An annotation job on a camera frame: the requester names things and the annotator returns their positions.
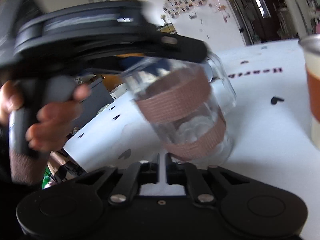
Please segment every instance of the black handle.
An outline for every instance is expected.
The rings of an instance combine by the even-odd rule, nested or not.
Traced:
[[[28,147],[25,134],[37,123],[37,112],[50,102],[64,102],[72,98],[76,87],[74,78],[56,76],[50,79],[25,79],[18,81],[24,105],[9,117],[9,150],[38,158],[39,153]]]

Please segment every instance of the clear glass jar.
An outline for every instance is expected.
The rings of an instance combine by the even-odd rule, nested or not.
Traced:
[[[236,94],[216,55],[202,64],[145,57],[122,78],[177,160],[203,166],[228,158],[232,140],[224,115],[235,106]]]

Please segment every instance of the finger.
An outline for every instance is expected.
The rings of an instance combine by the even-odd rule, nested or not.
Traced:
[[[8,123],[9,114],[23,105],[23,96],[12,83],[7,81],[0,90],[0,123]]]
[[[88,85],[83,84],[78,86],[74,93],[73,93],[73,98],[74,100],[80,102],[84,99],[86,99],[88,96],[90,95],[90,88],[88,87]]]
[[[81,105],[76,101],[53,102],[39,110],[37,119],[41,122],[53,121],[52,124],[63,124],[78,118],[81,112]]]
[[[39,141],[56,141],[66,137],[72,131],[71,124],[55,125],[52,121],[36,123],[26,132],[26,140],[38,139]]]
[[[32,139],[29,142],[29,148],[40,152],[58,151],[63,148],[66,142],[66,137],[61,138],[58,141],[40,141],[38,139]]]

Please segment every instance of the white tablecloth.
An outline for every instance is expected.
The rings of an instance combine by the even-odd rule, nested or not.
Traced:
[[[320,152],[309,140],[311,117],[298,41],[265,43],[217,55],[227,73],[235,74],[230,80],[237,94],[237,105],[226,116],[235,146],[223,167],[301,197],[309,210],[301,236],[320,239]],[[274,96],[284,102],[271,105]],[[128,94],[120,97],[65,145],[87,171],[106,164],[127,166],[136,160],[151,160],[163,151],[129,99]],[[142,189],[144,194],[151,191],[150,187]],[[183,193],[180,186],[168,188],[163,182],[153,191]]]

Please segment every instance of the brown cup sleeve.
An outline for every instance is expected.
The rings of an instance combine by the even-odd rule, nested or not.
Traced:
[[[188,116],[209,99],[211,86],[202,67],[196,73],[177,83],[179,77],[188,76],[187,69],[179,69],[160,78],[146,92],[153,95],[136,103],[144,117],[151,123],[166,123]]]
[[[215,147],[223,141],[226,132],[226,121],[219,111],[219,116],[214,127],[192,143],[173,144],[164,143],[164,148],[172,153],[177,159],[190,161],[206,157],[212,154]]]

